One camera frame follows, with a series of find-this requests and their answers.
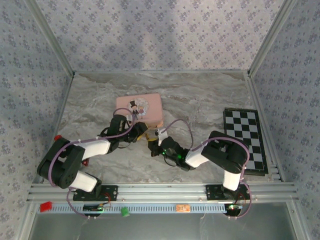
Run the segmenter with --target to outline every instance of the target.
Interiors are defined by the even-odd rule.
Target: pink box
[[[135,122],[146,123],[150,129],[159,128],[164,125],[164,115],[159,93],[117,97],[116,108],[129,109],[134,116]],[[119,110],[117,114],[124,115],[129,121],[132,121],[132,116],[125,110]]]

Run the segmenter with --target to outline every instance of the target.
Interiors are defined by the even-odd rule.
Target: patterned wallpaper
[[[9,240],[69,80],[23,0],[0,8],[0,239]]]
[[[298,0],[254,76],[287,181],[320,239],[320,2]]]
[[[247,70],[283,0],[39,0],[75,71]]]

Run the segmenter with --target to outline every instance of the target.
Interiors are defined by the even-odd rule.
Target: checkered board
[[[224,133],[249,145],[250,159],[245,174],[268,174],[266,154],[257,110],[225,108]]]

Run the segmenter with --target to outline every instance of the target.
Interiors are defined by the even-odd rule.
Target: black bracket
[[[109,196],[111,201],[116,201],[118,189],[119,187],[117,185],[101,185],[101,191],[98,196],[95,196],[91,192],[77,189],[73,194],[73,201],[107,202],[109,201]]]
[[[247,187],[244,184],[239,184],[238,189],[234,191],[235,198],[231,199],[227,197],[228,194],[224,194],[221,189],[221,184],[210,184],[205,186],[206,199],[208,201],[217,201],[217,200],[246,200],[250,199],[250,195],[247,192]]]

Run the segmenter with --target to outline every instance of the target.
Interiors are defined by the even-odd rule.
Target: marble surface
[[[211,131],[224,131],[224,108],[254,109],[241,72],[82,73],[74,77],[59,134],[69,140],[95,137],[109,126],[117,97],[149,93],[161,95],[165,126],[177,118],[190,124],[194,146]],[[183,122],[175,123],[168,133],[182,147],[190,146]],[[166,165],[163,157],[150,156],[145,138],[126,149],[92,157],[83,171],[105,183],[219,183],[223,179],[223,170],[211,162],[189,172]],[[260,182],[268,176],[246,179]]]

